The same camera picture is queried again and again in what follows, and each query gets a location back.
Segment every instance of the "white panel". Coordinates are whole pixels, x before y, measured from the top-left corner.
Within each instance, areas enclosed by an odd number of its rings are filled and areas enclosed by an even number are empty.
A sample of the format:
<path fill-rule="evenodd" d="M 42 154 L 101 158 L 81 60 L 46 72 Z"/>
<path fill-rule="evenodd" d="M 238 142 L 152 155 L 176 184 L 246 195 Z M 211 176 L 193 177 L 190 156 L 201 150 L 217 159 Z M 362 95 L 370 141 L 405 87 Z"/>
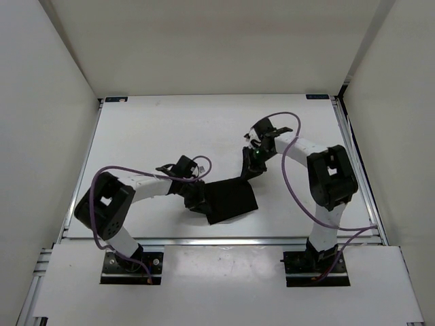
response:
<path fill-rule="evenodd" d="M 247 144 L 243 135 L 260 118 L 286 110 L 300 115 L 301 135 L 306 139 L 330 146 L 343 144 L 331 102 L 307 100 L 305 95 L 132 96 L 125 103 L 105 103 L 79 198 L 103 166 L 117 164 L 153 172 L 158 166 L 175 163 L 183 154 L 210 157 L 213 170 L 206 182 L 238 177 L 242 148 Z M 296 129 L 296 120 L 289 115 L 271 120 L 277 127 Z M 184 208 L 183 198 L 171 195 L 134 203 L 124 225 L 132 236 L 142 238 L 307 237 L 313 222 L 290 197 L 281 173 L 281 157 L 269 160 L 267 166 L 267 173 L 250 181 L 257 211 L 209 225 L 204 215 Z M 314 213 L 306 168 L 288 159 L 287 169 L 297 194 Z M 341 225 L 369 225 L 360 192 L 346 208 Z M 92 232 L 73 218 L 68 237 L 91 236 Z"/>
<path fill-rule="evenodd" d="M 100 285 L 103 252 L 57 245 L 35 316 L 52 325 L 397 326 L 422 321 L 397 247 L 345 252 L 350 287 L 285 287 L 280 247 L 166 247 L 160 286 Z"/>
<path fill-rule="evenodd" d="M 102 97 L 335 95 L 379 0 L 52 2 Z"/>
<path fill-rule="evenodd" d="M 0 325 L 56 240 L 97 100 L 37 1 L 0 1 Z"/>
<path fill-rule="evenodd" d="M 390 243 L 435 325 L 435 1 L 399 0 L 345 102 Z"/>

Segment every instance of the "wall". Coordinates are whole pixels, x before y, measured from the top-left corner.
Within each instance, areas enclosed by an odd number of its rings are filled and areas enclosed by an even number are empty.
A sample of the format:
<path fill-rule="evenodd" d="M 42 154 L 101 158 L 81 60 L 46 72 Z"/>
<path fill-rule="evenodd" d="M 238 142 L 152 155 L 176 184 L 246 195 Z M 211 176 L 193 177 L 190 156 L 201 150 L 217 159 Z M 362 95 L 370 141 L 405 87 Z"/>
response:
<path fill-rule="evenodd" d="M 345 103 L 387 235 L 435 325 L 435 1 L 398 0 Z"/>
<path fill-rule="evenodd" d="M 100 97 L 337 94 L 380 2 L 41 1 Z"/>
<path fill-rule="evenodd" d="M 0 325 L 56 240 L 97 100 L 36 0 L 0 1 Z"/>

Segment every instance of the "black mounting plate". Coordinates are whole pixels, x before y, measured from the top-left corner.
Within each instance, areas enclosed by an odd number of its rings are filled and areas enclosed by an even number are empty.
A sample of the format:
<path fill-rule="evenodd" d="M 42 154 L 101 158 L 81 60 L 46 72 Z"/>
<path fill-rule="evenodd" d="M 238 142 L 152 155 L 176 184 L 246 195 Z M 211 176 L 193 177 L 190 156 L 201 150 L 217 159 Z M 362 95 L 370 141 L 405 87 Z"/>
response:
<path fill-rule="evenodd" d="M 152 285 L 160 285 L 163 269 L 163 253 L 144 252 L 142 262 L 148 267 L 152 275 Z M 103 268 L 101 270 L 100 284 L 125 284 L 125 285 L 150 285 L 148 277 L 143 268 L 135 272 L 129 272 L 118 265 L 115 254 L 108 251 L 104 256 Z"/>
<path fill-rule="evenodd" d="M 313 267 L 312 264 L 306 264 L 307 254 L 305 251 L 286 251 L 282 262 L 285 267 L 285 280 L 287 287 L 348 287 L 350 286 L 349 277 L 347 276 L 345 258 L 342 256 L 334 269 L 332 275 L 327 276 L 320 282 L 314 282 L 314 274 L 318 275 L 327 270 L 333 261 L 333 258 L 325 264 Z"/>

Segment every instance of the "white wall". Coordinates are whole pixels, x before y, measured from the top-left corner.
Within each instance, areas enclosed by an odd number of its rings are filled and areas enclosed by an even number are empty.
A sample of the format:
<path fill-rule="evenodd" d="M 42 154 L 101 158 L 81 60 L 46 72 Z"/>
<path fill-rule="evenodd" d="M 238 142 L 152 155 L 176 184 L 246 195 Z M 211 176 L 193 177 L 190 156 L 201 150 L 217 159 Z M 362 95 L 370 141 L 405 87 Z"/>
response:
<path fill-rule="evenodd" d="M 345 93 L 392 245 L 435 325 L 435 1 L 398 0 Z"/>
<path fill-rule="evenodd" d="M 379 0 L 51 0 L 97 96 L 338 94 Z"/>
<path fill-rule="evenodd" d="M 37 0 L 0 1 L 0 325 L 60 230 L 97 100 Z"/>

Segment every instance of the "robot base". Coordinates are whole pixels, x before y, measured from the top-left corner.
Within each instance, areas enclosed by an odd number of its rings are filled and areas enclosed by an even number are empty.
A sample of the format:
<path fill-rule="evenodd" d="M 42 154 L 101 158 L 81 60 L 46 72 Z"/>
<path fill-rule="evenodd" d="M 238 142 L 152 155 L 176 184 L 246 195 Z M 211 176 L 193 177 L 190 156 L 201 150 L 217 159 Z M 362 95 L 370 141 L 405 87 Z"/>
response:
<path fill-rule="evenodd" d="M 148 267 L 152 275 L 152 285 L 160 285 L 162 282 L 163 253 L 142 253 L 142 262 Z M 150 285 L 143 268 L 136 272 L 129 272 L 118 265 L 115 254 L 106 252 L 103 269 L 101 270 L 100 284 L 124 284 L 124 285 Z"/>
<path fill-rule="evenodd" d="M 313 264 L 305 251 L 286 251 L 281 260 L 285 266 L 287 287 L 348 287 L 350 286 L 345 258 L 341 257 L 329 275 L 320 282 L 313 278 L 326 271 L 334 258 L 326 259 L 321 264 Z"/>

